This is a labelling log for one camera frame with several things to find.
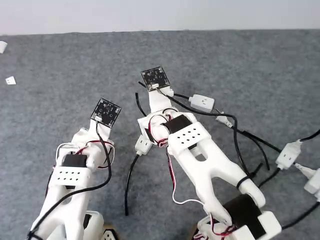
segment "wire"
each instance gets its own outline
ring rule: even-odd
[[[179,94],[179,93],[174,93],[173,95],[176,96],[176,97],[179,97],[179,98],[183,98],[183,99],[188,99],[189,100],[188,96],[185,96],[185,95],[182,95],[182,94]]]
[[[135,166],[135,164],[136,164],[136,162],[137,162],[139,157],[140,157],[139,154],[135,155],[135,157],[133,159],[133,162],[131,163],[131,166],[130,166],[128,177],[126,179],[126,185],[125,185],[125,191],[124,191],[124,212],[125,212],[126,216],[129,215],[129,210],[128,210],[128,191],[129,191],[129,183],[130,183],[131,173],[132,173],[132,170],[134,169],[134,166]]]
[[[167,160],[168,160],[168,166],[169,166],[169,171],[170,171],[172,185],[173,185],[173,190],[172,190],[172,200],[173,200],[173,202],[176,203],[176,204],[179,204],[179,205],[183,205],[183,204],[186,204],[188,202],[196,202],[196,203],[199,203],[199,204],[204,206],[204,204],[201,201],[196,200],[196,199],[188,199],[188,200],[185,200],[185,201],[182,201],[182,202],[177,201],[175,199],[175,192],[176,192],[176,186],[177,186],[176,177],[175,177],[175,173],[174,173],[174,170],[173,170],[173,167],[172,167],[171,158],[170,158],[169,153],[168,153],[168,148],[165,149],[165,152],[166,152],[166,157],[167,157]]]
[[[267,182],[273,179],[280,171],[281,171],[281,168],[277,167],[276,170],[269,177],[267,177],[265,180],[263,180],[259,184],[258,188],[261,188],[263,185],[265,185]]]
[[[245,134],[245,135],[247,135],[247,136],[250,136],[250,137],[256,139],[257,141],[263,143],[264,145],[267,145],[268,147],[274,149],[274,150],[277,151],[278,153],[281,153],[281,149],[280,149],[280,148],[272,145],[271,143],[267,142],[266,140],[263,140],[262,138],[254,135],[254,134],[252,134],[252,133],[250,133],[250,132],[248,132],[248,131],[242,131],[242,133]]]
[[[285,226],[281,226],[282,230],[291,228],[292,226],[298,224],[300,221],[305,219],[309,214],[311,214],[314,210],[316,210],[319,207],[319,205],[320,205],[320,202],[317,201],[311,208],[309,208],[305,213],[300,215],[296,220],[294,220],[293,222],[291,222]]]
[[[320,134],[320,129],[318,131],[316,131],[314,134],[300,139],[300,142],[305,142],[305,141],[311,140],[311,139],[315,138],[316,136],[318,136],[319,134]]]
[[[240,148],[239,148],[239,144],[238,144],[238,139],[237,139],[237,129],[238,129],[238,120],[234,115],[231,114],[225,114],[225,113],[211,113],[211,112],[204,112],[204,111],[199,111],[196,109],[192,109],[186,105],[184,105],[183,103],[179,102],[178,100],[176,100],[175,98],[165,95],[164,93],[162,93],[159,89],[157,89],[157,91],[159,93],[161,93],[162,95],[166,96],[167,98],[169,98],[171,101],[175,102],[176,104],[180,105],[181,107],[185,108],[186,110],[196,113],[196,114],[200,114],[200,115],[206,115],[206,116],[225,116],[225,117],[230,117],[234,120],[234,125],[233,125],[233,141],[234,141],[234,145],[235,145],[235,151],[237,154],[237,157],[240,161],[240,164],[243,168],[243,171],[245,172],[245,174],[247,174],[249,176],[249,171],[248,168],[242,158],[241,152],[240,152]]]
[[[105,152],[105,156],[106,156],[106,161],[108,163],[109,166],[111,166],[111,162],[110,162],[110,158],[109,158],[109,155],[108,155],[108,151],[107,151],[107,148],[106,148],[106,145],[104,144],[104,140],[102,139],[102,137],[100,136],[99,132],[98,132],[98,122],[96,122],[96,126],[95,126],[95,131],[96,131],[96,134],[98,135],[99,137],[99,140],[103,146],[103,149],[104,149],[104,152]],[[105,185],[107,185],[111,179],[111,176],[112,176],[112,171],[111,171],[111,167],[108,167],[108,177],[107,179],[97,185],[97,186],[92,186],[92,187],[87,187],[87,188],[84,188],[84,189],[80,189],[80,190],[76,190],[76,191],[73,191],[73,192],[70,192],[68,194],[66,194],[65,196],[63,196],[59,201],[57,201],[52,207],[49,208],[49,210],[40,218],[40,220],[36,223],[36,225],[34,226],[34,228],[29,231],[28,235],[27,235],[27,240],[31,240],[31,238],[34,238],[34,234],[36,233],[36,231],[39,229],[39,226],[40,224],[48,217],[48,215],[57,207],[59,206],[59,204],[61,204],[64,200],[66,200],[67,198],[73,196],[73,195],[76,195],[76,194],[80,194],[80,193],[84,193],[84,192],[89,192],[89,191],[94,191],[94,190],[97,190],[97,189],[100,189],[102,187],[104,187]]]
[[[147,116],[145,111],[142,109],[141,105],[140,105],[140,101],[139,101],[139,93],[135,93],[135,101],[136,101],[136,105],[138,106],[140,112],[142,113],[143,116]]]
[[[260,149],[260,151],[261,151],[261,153],[262,153],[262,155],[263,155],[266,169],[267,169],[268,171],[270,171],[270,164],[269,164],[268,157],[267,157],[267,155],[266,155],[265,150],[264,150],[263,147],[260,145],[260,143],[259,143],[254,137],[252,137],[251,135],[247,135],[247,134],[245,134],[243,131],[241,131],[241,130],[239,130],[239,129],[237,129],[236,131],[237,131],[239,134],[241,134],[242,136],[250,139],[251,141],[253,141],[253,142],[255,143],[255,145]]]

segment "white wall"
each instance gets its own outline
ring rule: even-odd
[[[0,0],[0,35],[320,28],[320,0]]]

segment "red and white wire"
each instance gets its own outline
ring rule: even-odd
[[[171,158],[168,154],[168,148],[166,148],[166,156],[167,156],[167,159],[168,159],[168,167],[169,167],[169,171],[170,171],[170,175],[171,175],[171,179],[172,179],[172,184],[173,184],[173,191],[172,191],[172,200],[174,203],[176,204],[179,204],[179,205],[183,205],[183,204],[186,204],[188,202],[196,202],[196,203],[199,203],[201,205],[204,205],[201,201],[197,200],[197,199],[188,199],[188,200],[185,200],[185,201],[177,201],[175,199],[175,192],[176,192],[176,186],[177,186],[177,182],[176,182],[176,177],[175,177],[175,173],[174,173],[174,170],[173,170],[173,167],[172,167],[172,162],[171,162]]]

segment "white plastic part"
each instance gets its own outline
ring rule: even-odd
[[[14,76],[10,76],[10,77],[6,78],[5,81],[6,81],[6,84],[8,84],[8,85],[16,85],[17,84]]]
[[[173,97],[174,91],[170,88],[170,86],[166,86],[161,88],[160,91],[167,96]],[[151,113],[158,112],[163,109],[171,108],[171,101],[169,98],[159,93],[157,90],[149,92],[149,104]]]
[[[189,97],[189,102],[192,108],[206,113],[210,113],[215,104],[215,100],[213,98],[198,94],[194,94]]]
[[[315,174],[306,183],[304,189],[311,194],[316,194],[320,191],[320,168],[315,171]]]
[[[260,216],[258,216],[258,220],[261,223],[265,235],[259,237],[257,240],[269,240],[274,236],[279,234],[282,230],[280,223],[278,222],[275,215],[270,211],[264,211]],[[199,232],[204,236],[208,237],[209,240],[221,240],[221,236],[215,235],[212,232],[211,225],[208,224],[210,218],[207,216],[200,220],[197,224]],[[214,231],[216,233],[222,233],[227,228],[227,225],[223,223],[216,223],[214,225]],[[241,228],[234,231],[232,234],[226,236],[225,240],[256,240],[249,228],[244,225]]]
[[[229,121],[229,119],[226,116],[217,116],[215,120],[218,121],[219,123],[226,125],[229,128],[232,128],[233,126],[233,124]]]
[[[6,43],[5,41],[0,41],[0,54],[3,54],[5,52],[7,45],[8,43]]]
[[[194,144],[196,144],[197,150],[191,151],[188,147]],[[196,194],[204,204],[204,211],[207,214],[211,213],[219,222],[231,226],[232,220],[229,213],[215,196],[212,178],[218,177],[236,186],[246,176],[243,170],[228,159],[200,122],[170,134],[168,153],[175,157],[194,184]],[[197,160],[197,155],[194,154],[202,154],[205,161]],[[250,195],[259,208],[265,205],[264,195],[250,179],[245,180],[239,190],[243,194]]]
[[[302,142],[297,140],[287,143],[275,163],[280,169],[288,169],[296,161],[297,157],[301,153]]]
[[[136,144],[134,146],[135,150],[136,150],[136,154],[138,155],[146,155],[149,150],[152,147],[152,142],[149,139],[146,139],[145,137],[143,137],[142,135],[140,135],[140,137],[138,138],[138,140],[136,141]]]
[[[308,179],[311,179],[316,174],[316,170],[313,170],[309,167],[302,166],[299,163],[294,164],[294,166],[297,169],[299,169],[303,173],[303,175],[305,175]]]

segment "white plug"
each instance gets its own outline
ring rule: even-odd
[[[281,170],[290,168],[301,153],[301,144],[300,140],[287,143],[275,161],[277,167]]]
[[[216,121],[218,121],[219,123],[225,124],[227,125],[227,127],[232,128],[233,124],[229,121],[229,119],[226,116],[217,116],[215,118]]]
[[[206,113],[210,113],[215,104],[215,100],[213,98],[198,94],[194,94],[193,96],[189,97],[189,102],[191,103],[192,108]]]
[[[294,166],[309,179],[309,181],[305,184],[304,189],[309,193],[314,194],[318,199],[318,202],[320,202],[320,168],[313,170],[298,163],[296,163]]]
[[[138,138],[138,141],[136,141],[136,144],[134,146],[136,150],[136,154],[138,155],[146,155],[149,150],[152,147],[152,142],[149,139],[144,138],[142,135]]]

